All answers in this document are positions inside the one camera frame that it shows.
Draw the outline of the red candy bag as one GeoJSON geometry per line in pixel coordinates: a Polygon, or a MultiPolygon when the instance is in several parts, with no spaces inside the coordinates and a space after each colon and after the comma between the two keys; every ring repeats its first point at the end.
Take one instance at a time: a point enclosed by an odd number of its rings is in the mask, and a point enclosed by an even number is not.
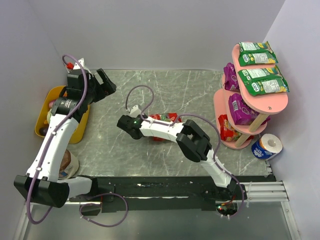
{"type": "Polygon", "coordinates": [[[178,117],[176,112],[173,113],[156,113],[149,115],[151,118],[155,120],[165,121],[165,122],[174,122],[177,119],[178,123],[182,122],[182,119],[178,117]]]}
{"type": "MultiPolygon", "coordinates": [[[[253,122],[254,116],[250,114],[236,114],[232,117],[232,119],[236,125],[249,126],[253,122]]],[[[222,141],[236,142],[242,135],[230,124],[226,114],[221,114],[218,117],[218,122],[220,124],[220,138],[222,141]]]]}

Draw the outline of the purple candy bag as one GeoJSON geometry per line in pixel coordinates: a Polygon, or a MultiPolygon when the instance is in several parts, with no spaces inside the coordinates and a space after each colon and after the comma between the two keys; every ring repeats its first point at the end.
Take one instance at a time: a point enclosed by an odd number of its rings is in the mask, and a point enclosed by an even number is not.
{"type": "Polygon", "coordinates": [[[234,64],[231,62],[227,63],[227,65],[223,68],[223,72],[225,77],[224,89],[233,92],[240,92],[234,64]]]}
{"type": "Polygon", "coordinates": [[[236,125],[249,126],[260,114],[249,107],[238,93],[234,93],[229,97],[228,106],[233,122],[236,125]]]}

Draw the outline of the green candy bag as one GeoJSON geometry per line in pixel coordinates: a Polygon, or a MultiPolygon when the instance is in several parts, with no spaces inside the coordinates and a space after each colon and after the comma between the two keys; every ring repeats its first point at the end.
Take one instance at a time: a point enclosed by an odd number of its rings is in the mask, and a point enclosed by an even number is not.
{"type": "Polygon", "coordinates": [[[277,64],[278,59],[268,41],[239,42],[238,62],[241,67],[277,64]]]}
{"type": "Polygon", "coordinates": [[[251,96],[289,92],[289,86],[277,66],[243,69],[237,72],[251,96]]]}

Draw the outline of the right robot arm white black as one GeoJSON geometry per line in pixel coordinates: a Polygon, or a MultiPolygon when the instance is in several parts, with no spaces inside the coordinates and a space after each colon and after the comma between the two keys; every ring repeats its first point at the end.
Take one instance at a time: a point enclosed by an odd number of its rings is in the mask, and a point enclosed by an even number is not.
{"type": "Polygon", "coordinates": [[[216,187],[229,193],[235,192],[237,181],[216,156],[217,150],[213,149],[210,137],[193,120],[173,123],[145,115],[122,115],[117,127],[135,140],[156,137],[177,143],[188,160],[202,165],[216,187]]]}

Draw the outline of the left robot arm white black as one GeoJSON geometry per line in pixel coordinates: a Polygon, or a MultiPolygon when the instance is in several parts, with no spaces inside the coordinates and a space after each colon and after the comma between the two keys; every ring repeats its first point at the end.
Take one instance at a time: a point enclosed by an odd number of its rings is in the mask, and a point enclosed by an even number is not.
{"type": "Polygon", "coordinates": [[[69,198],[98,194],[96,177],[59,179],[67,146],[89,105],[116,92],[117,86],[104,70],[96,72],[102,83],[88,70],[73,69],[68,73],[67,85],[54,102],[47,133],[34,162],[25,175],[17,175],[13,182],[28,203],[61,208],[69,198]]]}

